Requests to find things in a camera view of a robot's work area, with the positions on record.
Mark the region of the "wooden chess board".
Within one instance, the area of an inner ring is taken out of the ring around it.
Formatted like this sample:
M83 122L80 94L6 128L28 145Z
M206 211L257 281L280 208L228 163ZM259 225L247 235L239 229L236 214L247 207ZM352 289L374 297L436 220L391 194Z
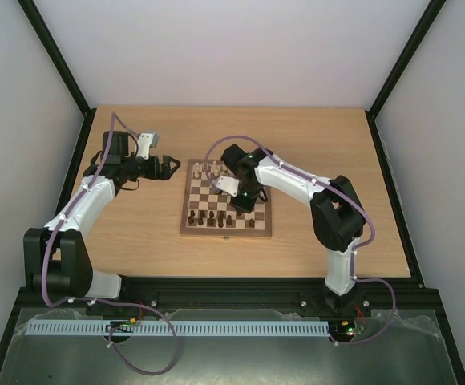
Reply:
M185 181L183 208L180 220L180 234L185 236L217 236L217 237L263 237L272 236L272 206L270 190L267 188L266 201L258 199L251 213L239 213L230 204L230 196L224 192L217 192L210 180L194 179L190 174L190 168L195 160L188 161L187 176ZM220 176L231 176L232 173L221 163ZM188 216L191 210L196 212L196 221L188 224ZM200 217L200 211L207 212L206 218ZM208 227L208 213L215 214L215 226ZM218 212L225 211L224 227L217 225ZM227 216L232 217L232 225L226 224ZM249 228L249 220L255 220L255 227Z

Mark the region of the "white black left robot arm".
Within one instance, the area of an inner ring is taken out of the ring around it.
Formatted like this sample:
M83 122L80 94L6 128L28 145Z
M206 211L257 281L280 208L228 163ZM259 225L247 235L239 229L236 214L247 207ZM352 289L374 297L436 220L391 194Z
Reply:
M119 297L122 278L92 266L85 239L126 183L169 180L180 167L170 156L151 154L158 141L154 132L104 132L103 147L91 158L73 197L42 228L25 233L26 288L41 294L49 307L77 298L96 302ZM57 302L50 300L51 294L57 296Z

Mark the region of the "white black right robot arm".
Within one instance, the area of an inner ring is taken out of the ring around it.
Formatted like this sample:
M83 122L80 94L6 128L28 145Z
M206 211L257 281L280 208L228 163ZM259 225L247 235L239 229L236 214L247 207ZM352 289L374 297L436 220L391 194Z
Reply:
M345 313L354 304L350 290L355 285L356 248L361 244L364 225L370 223L350 180L316 176L262 147L247 153L233 144L220 160L233 176L219 177L215 186L231 197L237 212L251 213L257 201L266 198L266 187L310 209L313 232L328 255L325 285L330 291L325 295L326 306L335 314Z

